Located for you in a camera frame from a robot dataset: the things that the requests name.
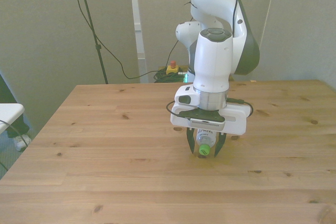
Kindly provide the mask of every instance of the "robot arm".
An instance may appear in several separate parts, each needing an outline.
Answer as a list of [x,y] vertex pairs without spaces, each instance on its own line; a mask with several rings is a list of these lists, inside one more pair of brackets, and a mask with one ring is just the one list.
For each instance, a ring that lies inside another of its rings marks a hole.
[[191,14],[201,23],[201,30],[223,28],[223,24],[216,17],[230,24],[233,31],[231,73],[246,75],[253,71],[259,63],[259,47],[250,31],[241,0],[191,0],[191,3]]
[[[191,14],[196,21],[178,25],[176,36],[188,49],[188,73],[194,74],[195,79],[193,84],[177,91],[171,122],[188,128],[187,139],[192,152],[194,129],[202,136],[199,138],[197,134],[200,153],[202,146],[206,145],[209,150],[216,142],[213,139],[207,142],[205,132],[212,135],[219,132],[217,155],[226,133],[242,135],[246,131],[250,107],[226,103],[228,78],[231,73],[248,74],[255,69],[259,63],[259,48],[240,0],[191,0],[191,3]],[[233,32],[224,30],[217,18],[227,21]]]

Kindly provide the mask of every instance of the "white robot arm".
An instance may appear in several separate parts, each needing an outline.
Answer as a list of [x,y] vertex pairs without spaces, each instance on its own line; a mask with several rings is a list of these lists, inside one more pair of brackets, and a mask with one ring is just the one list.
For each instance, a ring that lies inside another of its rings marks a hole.
[[[242,135],[246,131],[250,107],[226,103],[228,79],[231,73],[248,74],[255,69],[259,63],[259,48],[240,0],[191,0],[191,4],[191,14],[196,21],[179,24],[176,36],[188,50],[188,81],[193,84],[177,91],[171,122],[187,127],[192,152],[194,129],[220,132],[216,156],[226,133]],[[217,18],[227,21],[232,33],[224,30]],[[204,144],[198,138],[197,142],[203,155],[215,144],[214,141]]]

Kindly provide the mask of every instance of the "cable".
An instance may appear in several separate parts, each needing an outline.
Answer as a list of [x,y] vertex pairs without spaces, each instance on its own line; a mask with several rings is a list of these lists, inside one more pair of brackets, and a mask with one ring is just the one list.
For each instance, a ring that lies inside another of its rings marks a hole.
[[0,162],[0,165],[1,165],[3,168],[5,168],[6,171],[8,171],[7,167],[6,167],[3,163]]
[[101,52],[100,52],[101,46],[97,42],[97,37],[96,37],[96,33],[94,31],[95,29],[94,29],[93,22],[92,22],[92,19],[91,19],[90,9],[89,9],[89,5],[88,5],[87,0],[84,0],[84,3],[85,3],[86,11],[88,13],[88,17],[89,17],[89,21],[90,21],[90,28],[92,30],[92,34],[93,34],[93,38],[94,38],[94,43],[96,45],[96,50],[97,50],[97,54],[98,54],[98,58],[99,58],[100,66],[101,66],[101,70],[102,70],[102,73],[103,73],[103,77],[104,77],[104,80],[105,80],[105,84],[109,84],[108,79],[107,79],[107,75],[106,75],[106,71],[105,71],[104,62],[103,62],[103,59],[102,59],[102,56],[101,56]]
[[120,64],[120,66],[121,66],[121,70],[122,70],[122,73],[124,74],[124,76],[127,78],[127,79],[129,79],[129,80],[131,80],[131,79],[137,79],[137,78],[140,78],[140,77],[142,77],[142,76],[145,76],[146,74],[149,74],[149,73],[153,73],[153,72],[158,72],[158,71],[149,71],[149,72],[147,72],[147,73],[144,73],[144,74],[142,74],[142,75],[140,75],[140,76],[137,76],[137,77],[128,77],[127,75],[126,75],[126,73],[125,73],[125,71],[124,71],[124,67],[123,67],[123,64],[121,63],[121,61],[104,45],[104,43],[103,42],[101,42],[101,40],[99,39],[99,37],[97,36],[97,34],[96,34],[96,32],[92,29],[92,27],[91,27],[91,25],[90,25],[90,23],[88,22],[88,20],[87,20],[87,18],[86,18],[86,16],[85,16],[85,14],[83,13],[83,10],[82,10],[82,8],[81,8],[81,6],[80,6],[80,3],[79,3],[79,0],[77,0],[77,3],[78,3],[78,7],[79,7],[79,10],[80,10],[80,12],[81,12],[81,14],[82,14],[82,16],[84,17],[84,19],[85,19],[85,21],[86,21],[86,23],[88,24],[88,26],[90,27],[90,29],[91,29],[91,31],[93,32],[93,34],[95,35],[95,37],[97,38],[97,40],[101,43],[101,45],[107,50],[107,52],[109,52],[116,60],[117,60],[117,62]]
[[254,112],[253,106],[252,106],[252,104],[250,104],[250,103],[248,103],[248,102],[244,102],[244,104],[247,104],[247,105],[249,105],[249,106],[251,107],[251,113],[250,113],[250,115],[248,116],[248,117],[250,117],[250,116],[253,114],[253,112]]
[[[20,137],[21,137],[21,139],[23,140],[23,142],[25,143],[25,145],[28,147],[28,144],[27,144],[27,142],[24,140],[24,138],[22,137],[22,135],[18,132],[18,130],[17,129],[15,129],[13,126],[11,126],[9,123],[7,123],[7,122],[5,122],[5,121],[3,121],[3,120],[0,120],[0,122],[2,122],[2,123],[4,123],[4,124],[6,124],[7,126],[9,126],[9,127],[11,127]],[[7,169],[7,167],[3,164],[3,163],[1,163],[0,162],[0,165],[3,167],[3,168],[5,168],[5,170],[6,171],[8,171],[8,169]]]
[[170,55],[172,54],[172,52],[173,52],[173,50],[174,50],[174,48],[176,47],[176,45],[177,45],[178,42],[179,42],[179,40],[176,41],[174,47],[173,47],[172,50],[170,51],[169,56],[168,56],[168,59],[167,59],[167,63],[166,63],[166,66],[165,66],[165,67],[168,66],[168,62],[169,62]]
[[180,75],[179,73],[169,73],[166,74],[166,68],[163,68],[159,70],[155,75],[154,75],[154,83],[167,83],[167,82],[183,82],[184,75]]
[[26,144],[26,146],[28,147],[28,144],[26,143],[26,141],[24,140],[24,138],[22,137],[22,135],[18,132],[17,129],[15,129],[13,126],[11,126],[9,123],[5,122],[5,121],[2,121],[0,120],[0,122],[6,124],[7,126],[11,127],[20,137],[21,139],[23,140],[23,142]]
[[242,99],[228,98],[228,99],[226,99],[226,102],[238,103],[238,104],[247,104],[247,105],[249,105],[250,108],[251,108],[251,112],[250,112],[250,115],[249,115],[248,117],[250,117],[250,116],[253,114],[253,112],[254,112],[254,109],[253,109],[252,104],[250,104],[250,103],[248,103],[248,102],[245,102],[245,101],[242,100]]
[[235,17],[236,17],[236,9],[238,5],[238,0],[236,0],[235,9],[233,10],[233,17],[232,17],[232,36],[235,36]]
[[171,111],[171,110],[168,108],[168,106],[169,106],[170,104],[174,103],[174,102],[175,102],[175,101],[172,101],[172,102],[168,103],[167,106],[166,106],[166,109],[169,111],[169,113],[173,114],[174,116],[178,116],[178,117],[180,117],[180,118],[186,118],[185,116],[181,116],[181,115],[175,114],[173,111]]

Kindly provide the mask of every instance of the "wood knot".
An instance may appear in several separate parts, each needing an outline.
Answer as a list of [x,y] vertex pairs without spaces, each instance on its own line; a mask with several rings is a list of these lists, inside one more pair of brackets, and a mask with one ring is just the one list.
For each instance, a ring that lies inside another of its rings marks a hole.
[[261,173],[260,170],[249,170],[248,172],[249,172],[249,173]]
[[102,209],[103,209],[103,205],[98,205],[98,206],[95,207],[93,212],[100,212]]
[[264,116],[269,116],[269,114],[266,113],[266,112],[263,111],[263,110],[257,110],[257,112],[260,113],[260,114],[262,114],[262,115],[264,115]]
[[302,101],[310,102],[310,100],[309,100],[308,98],[306,98],[306,97],[300,97],[300,99],[301,99]]

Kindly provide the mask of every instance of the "gray wall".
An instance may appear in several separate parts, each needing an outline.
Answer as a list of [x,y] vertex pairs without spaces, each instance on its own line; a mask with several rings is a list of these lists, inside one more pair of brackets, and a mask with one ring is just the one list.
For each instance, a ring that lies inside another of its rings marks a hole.
[[[0,71],[36,133],[77,84],[104,83],[92,33],[76,0],[0,3]],[[97,35],[120,57],[126,73],[136,76],[131,0],[88,3]],[[102,54],[110,83],[130,82],[118,63]]]
[[336,0],[271,0],[256,80],[319,79],[336,89]]
[[[157,70],[164,66],[170,50],[176,42],[175,29],[179,23],[191,19],[190,0],[139,0],[141,26],[147,70]],[[258,43],[264,30],[270,0],[242,0],[251,29]],[[187,65],[185,47],[178,43],[172,60],[179,65]]]

